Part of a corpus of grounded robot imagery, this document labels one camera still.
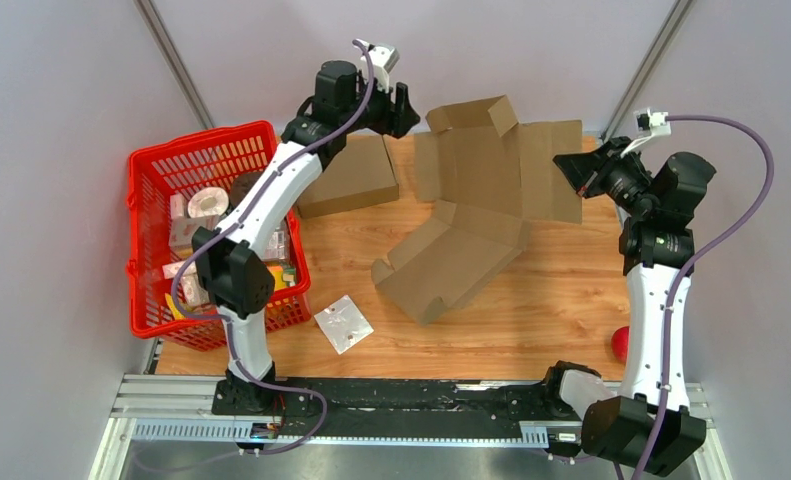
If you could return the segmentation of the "brown cardboard box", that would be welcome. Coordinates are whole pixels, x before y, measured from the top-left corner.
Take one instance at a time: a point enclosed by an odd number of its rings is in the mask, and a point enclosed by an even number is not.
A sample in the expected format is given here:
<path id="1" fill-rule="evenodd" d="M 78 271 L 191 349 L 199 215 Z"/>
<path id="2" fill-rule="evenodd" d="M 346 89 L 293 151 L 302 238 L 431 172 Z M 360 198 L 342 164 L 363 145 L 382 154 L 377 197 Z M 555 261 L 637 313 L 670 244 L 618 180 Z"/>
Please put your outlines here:
<path id="1" fill-rule="evenodd" d="M 346 147 L 295 205 L 304 219 L 397 201 L 399 182 L 380 135 L 350 135 Z"/>

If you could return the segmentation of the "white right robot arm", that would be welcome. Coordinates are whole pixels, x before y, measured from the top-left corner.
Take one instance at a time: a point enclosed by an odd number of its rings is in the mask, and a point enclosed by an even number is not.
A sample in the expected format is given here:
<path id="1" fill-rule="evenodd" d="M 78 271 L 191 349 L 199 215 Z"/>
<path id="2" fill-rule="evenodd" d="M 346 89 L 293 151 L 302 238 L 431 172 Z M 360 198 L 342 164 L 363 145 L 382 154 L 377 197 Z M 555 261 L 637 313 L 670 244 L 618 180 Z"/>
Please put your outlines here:
<path id="1" fill-rule="evenodd" d="M 631 320 L 616 391 L 595 370 L 559 361 L 546 372 L 541 404 L 554 418 L 580 418 L 584 453 L 666 477 L 706 440 L 682 373 L 683 315 L 696 252 L 688 225 L 716 170 L 699 155 L 678 152 L 651 174 L 631 144 L 617 137 L 553 158 L 579 197 L 605 195 L 626 215 L 619 252 Z"/>

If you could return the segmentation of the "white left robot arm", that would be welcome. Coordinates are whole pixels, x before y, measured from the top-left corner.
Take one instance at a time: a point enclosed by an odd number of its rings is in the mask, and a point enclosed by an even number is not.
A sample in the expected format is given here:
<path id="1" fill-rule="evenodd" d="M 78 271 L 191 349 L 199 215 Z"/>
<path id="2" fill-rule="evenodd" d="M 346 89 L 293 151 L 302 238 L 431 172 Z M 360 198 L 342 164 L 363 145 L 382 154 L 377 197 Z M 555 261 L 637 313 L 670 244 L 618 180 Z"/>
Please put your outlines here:
<path id="1" fill-rule="evenodd" d="M 314 92 L 287 123 L 272 160 L 243 200 L 212 229 L 192 237 L 192 261 L 225 325 L 228 371 L 242 384 L 238 401 L 262 415 L 275 405 L 274 362 L 265 309 L 275 291 L 264 254 L 271 235 L 301 194 L 345 148 L 348 134 L 370 129 L 394 138 L 418 124 L 408 87 L 391 83 L 394 54 L 366 56 L 367 71 L 331 60 L 316 74 Z"/>

